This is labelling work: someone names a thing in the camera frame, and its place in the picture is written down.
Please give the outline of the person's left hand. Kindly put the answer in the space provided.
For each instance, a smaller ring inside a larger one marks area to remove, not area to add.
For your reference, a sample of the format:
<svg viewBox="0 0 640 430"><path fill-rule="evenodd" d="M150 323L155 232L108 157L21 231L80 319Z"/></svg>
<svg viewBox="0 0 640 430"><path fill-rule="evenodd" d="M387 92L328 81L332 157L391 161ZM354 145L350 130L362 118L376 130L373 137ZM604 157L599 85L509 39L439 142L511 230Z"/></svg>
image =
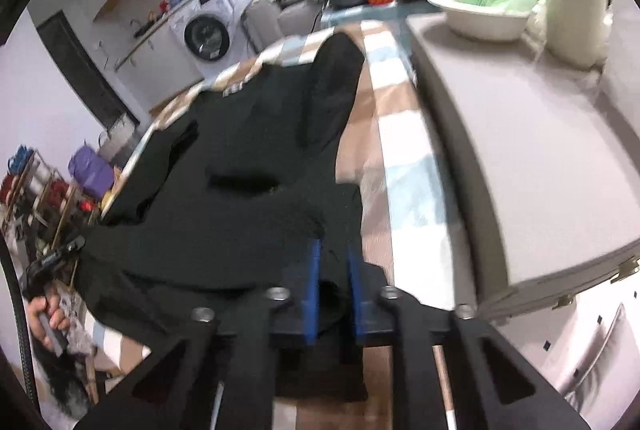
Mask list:
<svg viewBox="0 0 640 430"><path fill-rule="evenodd" d="M52 339L44 328L40 315L47 317L47 325L51 330L59 330L66 332L70 327L70 319L66 317L64 310L61 308L61 298L58 294L49 291L45 296L34 297L27 305L27 322L36 340L50 352L54 351Z"/></svg>

